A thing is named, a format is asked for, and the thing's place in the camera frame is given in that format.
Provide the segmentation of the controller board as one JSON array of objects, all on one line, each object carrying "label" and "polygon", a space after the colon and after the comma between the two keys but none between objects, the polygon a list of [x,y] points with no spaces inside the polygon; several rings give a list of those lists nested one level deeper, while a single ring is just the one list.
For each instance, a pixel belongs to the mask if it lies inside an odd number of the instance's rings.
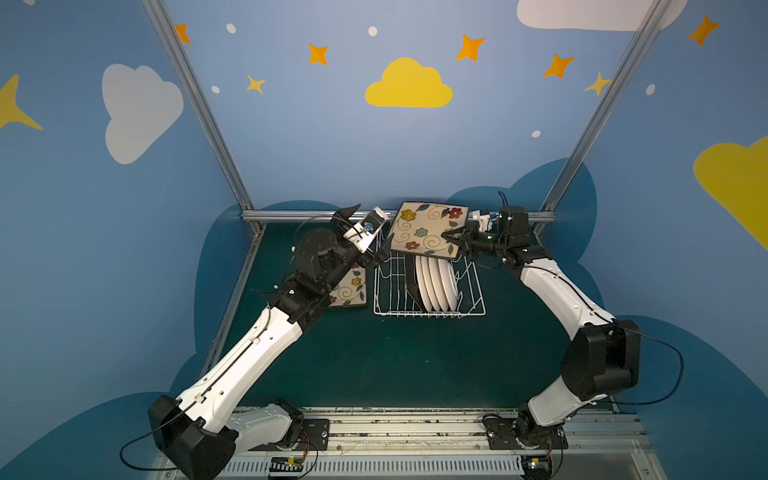
[{"label": "controller board", "polygon": [[553,463],[548,457],[523,456],[521,467],[524,480],[549,480],[553,474]]},{"label": "controller board", "polygon": [[266,475],[269,479],[298,478],[304,474],[309,464],[298,457],[271,457],[268,461]]}]

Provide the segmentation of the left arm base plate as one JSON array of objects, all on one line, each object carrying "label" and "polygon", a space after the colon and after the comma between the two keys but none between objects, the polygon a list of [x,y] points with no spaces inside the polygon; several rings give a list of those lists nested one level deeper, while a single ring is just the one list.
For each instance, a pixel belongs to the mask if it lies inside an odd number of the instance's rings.
[{"label": "left arm base plate", "polygon": [[294,421],[283,439],[257,447],[259,451],[326,451],[330,437],[330,421],[327,419],[307,419]]}]

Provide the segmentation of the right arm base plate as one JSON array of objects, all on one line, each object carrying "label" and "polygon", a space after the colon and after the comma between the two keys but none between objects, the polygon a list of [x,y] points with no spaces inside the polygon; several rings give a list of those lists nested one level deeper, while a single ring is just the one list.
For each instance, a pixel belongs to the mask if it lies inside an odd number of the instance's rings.
[{"label": "right arm base plate", "polygon": [[486,414],[481,418],[491,450],[559,450],[569,447],[561,425],[542,427],[527,418]]}]

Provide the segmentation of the left controller board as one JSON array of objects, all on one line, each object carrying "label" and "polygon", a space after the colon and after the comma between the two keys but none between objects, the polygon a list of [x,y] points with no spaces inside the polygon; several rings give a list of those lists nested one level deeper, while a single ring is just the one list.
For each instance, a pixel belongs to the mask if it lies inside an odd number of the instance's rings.
[{"label": "left controller board", "polygon": [[266,475],[269,479],[298,478],[304,474],[309,464],[298,457],[271,457],[268,461]]}]

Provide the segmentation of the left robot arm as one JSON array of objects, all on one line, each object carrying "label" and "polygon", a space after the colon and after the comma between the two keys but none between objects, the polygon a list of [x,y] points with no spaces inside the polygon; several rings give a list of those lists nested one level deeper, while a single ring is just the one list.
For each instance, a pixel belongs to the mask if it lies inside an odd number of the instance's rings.
[{"label": "left robot arm", "polygon": [[237,454],[255,447],[299,444],[302,413],[285,401],[239,413],[242,398],[268,367],[330,307],[333,289],[354,267],[376,266],[388,244],[371,246],[389,219],[374,208],[361,220],[355,207],[334,213],[327,228],[295,246],[295,267],[277,286],[253,326],[207,373],[177,397],[149,408],[158,450],[189,479],[213,479]]}]

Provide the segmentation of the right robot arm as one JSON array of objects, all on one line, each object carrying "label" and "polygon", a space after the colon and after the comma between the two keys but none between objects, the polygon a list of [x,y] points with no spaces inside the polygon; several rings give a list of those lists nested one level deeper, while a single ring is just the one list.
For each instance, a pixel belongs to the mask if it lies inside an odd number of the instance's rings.
[{"label": "right robot arm", "polygon": [[483,215],[441,237],[463,254],[495,256],[533,291],[570,339],[560,374],[518,410],[514,435],[537,448],[582,407],[637,385],[641,340],[632,321],[619,321],[589,299],[533,238],[529,215],[504,206],[494,230]]}]

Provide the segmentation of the aluminium rail base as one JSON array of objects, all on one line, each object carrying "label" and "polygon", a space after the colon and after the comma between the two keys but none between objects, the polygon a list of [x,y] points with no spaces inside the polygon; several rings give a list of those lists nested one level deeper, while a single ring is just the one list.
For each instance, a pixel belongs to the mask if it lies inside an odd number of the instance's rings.
[{"label": "aluminium rail base", "polygon": [[[523,456],[548,457],[550,479],[663,479],[666,473],[633,414],[587,409],[562,426],[565,450],[491,450],[481,418],[514,418],[513,409],[307,407],[303,419],[330,421],[326,451],[259,451],[235,455],[213,479],[269,479],[271,457],[298,457],[309,467],[291,479],[522,479]],[[157,458],[153,479],[189,479]]]}]

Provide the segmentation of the white round plate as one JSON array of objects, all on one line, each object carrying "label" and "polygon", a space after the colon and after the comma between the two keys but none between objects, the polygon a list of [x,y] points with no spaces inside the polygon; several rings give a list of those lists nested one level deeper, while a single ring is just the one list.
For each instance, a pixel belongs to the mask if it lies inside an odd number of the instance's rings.
[{"label": "white round plate", "polygon": [[444,290],[439,260],[437,258],[429,257],[428,264],[429,264],[430,277],[433,284],[433,289],[435,291],[435,295],[437,298],[437,302],[440,306],[440,309],[443,312],[450,312],[451,307],[450,307],[448,297],[446,296],[446,293]]},{"label": "white round plate", "polygon": [[427,284],[425,283],[421,256],[415,257],[415,271],[416,271],[416,279],[417,279],[419,295],[421,298],[421,302],[423,304],[423,311],[426,313],[431,313],[434,311],[434,306],[427,290]]},{"label": "white round plate", "polygon": [[447,259],[439,259],[437,265],[440,270],[443,291],[449,305],[449,310],[457,311],[459,305],[459,290],[452,262]]},{"label": "white round plate", "polygon": [[429,296],[433,310],[436,312],[443,312],[443,293],[439,289],[442,287],[442,283],[439,277],[435,276],[434,272],[431,270],[430,261],[430,257],[421,257],[422,276],[424,278],[427,295]]}]

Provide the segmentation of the right controller board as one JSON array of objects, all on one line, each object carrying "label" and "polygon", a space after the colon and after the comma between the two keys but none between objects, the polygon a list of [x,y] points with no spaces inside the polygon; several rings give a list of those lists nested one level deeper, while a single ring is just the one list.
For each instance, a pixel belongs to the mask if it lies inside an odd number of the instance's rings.
[{"label": "right controller board", "polygon": [[521,467],[524,480],[549,480],[553,474],[553,463],[548,457],[523,456]]}]

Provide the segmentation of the floral square plate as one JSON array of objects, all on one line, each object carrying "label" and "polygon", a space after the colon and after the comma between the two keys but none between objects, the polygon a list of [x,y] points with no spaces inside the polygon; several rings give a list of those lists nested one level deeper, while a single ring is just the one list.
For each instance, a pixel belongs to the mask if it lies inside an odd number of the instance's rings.
[{"label": "floral square plate", "polygon": [[466,224],[469,209],[439,203],[404,202],[391,227],[391,250],[453,260],[441,234]]},{"label": "floral square plate", "polygon": [[366,269],[353,267],[330,293],[332,308],[364,307],[367,305]]}]

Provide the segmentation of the aluminium frame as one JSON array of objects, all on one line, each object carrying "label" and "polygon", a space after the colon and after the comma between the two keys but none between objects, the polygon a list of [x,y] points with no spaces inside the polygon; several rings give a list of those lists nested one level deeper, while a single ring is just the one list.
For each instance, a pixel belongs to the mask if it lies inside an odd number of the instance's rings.
[{"label": "aluminium frame", "polygon": [[[606,95],[598,101],[573,152],[569,155],[564,167],[554,180],[540,210],[529,214],[529,224],[533,228],[533,235],[535,237],[540,236],[547,224],[556,221],[555,209],[557,205],[572,183],[573,178],[586,158],[586,154],[594,145],[609,116],[618,104],[629,81],[653,45],[658,33],[662,30],[662,20],[666,17],[666,13],[672,5],[671,1],[653,1],[650,3],[644,18],[639,23],[636,33],[616,67],[614,72],[615,85],[610,87]],[[262,241],[265,224],[267,222],[321,222],[326,224],[333,217],[333,213],[331,211],[318,210],[259,210],[253,207],[246,184],[231,150],[226,144],[222,131],[214,118],[210,104],[203,93],[189,56],[182,46],[178,35],[172,31],[172,17],[168,7],[163,1],[145,1],[143,6],[169,56],[174,70],[181,80],[184,91],[194,108],[230,188],[238,200],[242,210],[241,220],[249,225],[254,235],[231,299],[225,310],[221,326],[217,330],[204,363],[204,367],[208,369],[221,356],[224,340],[229,333],[236,309],[245,289],[248,275]]]}]

